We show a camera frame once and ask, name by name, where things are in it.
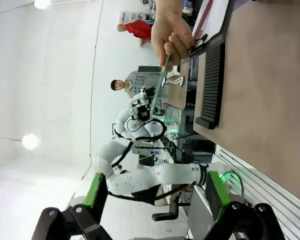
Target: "person in red shirt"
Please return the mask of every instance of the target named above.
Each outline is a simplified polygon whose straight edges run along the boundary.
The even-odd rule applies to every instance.
[[[151,41],[152,26],[148,25],[143,20],[136,20],[128,24],[120,23],[117,25],[116,28],[119,32],[128,31],[129,33],[133,34],[133,36],[135,36],[136,38]]]

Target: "light bulb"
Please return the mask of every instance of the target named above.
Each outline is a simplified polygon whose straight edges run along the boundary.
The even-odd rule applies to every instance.
[[[35,0],[34,6],[37,9],[46,9],[50,5],[50,0]]]
[[[33,133],[27,134],[22,138],[22,145],[31,151],[35,149],[38,144],[39,140]]]

